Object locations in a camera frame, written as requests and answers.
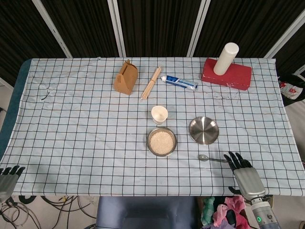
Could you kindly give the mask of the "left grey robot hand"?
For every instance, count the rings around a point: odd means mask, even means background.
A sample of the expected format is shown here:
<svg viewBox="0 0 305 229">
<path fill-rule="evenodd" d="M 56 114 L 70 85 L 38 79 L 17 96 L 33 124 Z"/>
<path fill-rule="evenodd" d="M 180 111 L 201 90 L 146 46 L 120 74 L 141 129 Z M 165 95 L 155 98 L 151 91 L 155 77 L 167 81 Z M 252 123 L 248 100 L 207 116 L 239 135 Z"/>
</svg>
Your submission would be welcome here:
<svg viewBox="0 0 305 229">
<path fill-rule="evenodd" d="M 4 203 L 9 198 L 16 187 L 17 181 L 23 173 L 25 167 L 16 165 L 0 169 L 0 202 Z"/>
</svg>

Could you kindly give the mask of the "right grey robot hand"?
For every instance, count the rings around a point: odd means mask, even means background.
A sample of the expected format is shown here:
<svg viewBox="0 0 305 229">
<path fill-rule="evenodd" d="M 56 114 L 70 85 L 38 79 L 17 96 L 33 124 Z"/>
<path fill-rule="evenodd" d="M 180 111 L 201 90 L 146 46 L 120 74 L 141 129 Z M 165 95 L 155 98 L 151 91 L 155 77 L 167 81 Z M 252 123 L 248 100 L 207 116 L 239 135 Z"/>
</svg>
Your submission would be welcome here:
<svg viewBox="0 0 305 229">
<path fill-rule="evenodd" d="M 257 170 L 251 163 L 243 159 L 239 153 L 231 151 L 224 154 L 224 157 L 231 168 L 239 189 L 228 187 L 233 194 L 242 195 L 246 200 L 252 201 L 256 198 L 263 198 L 266 194 L 265 187 L 259 177 Z"/>
</svg>

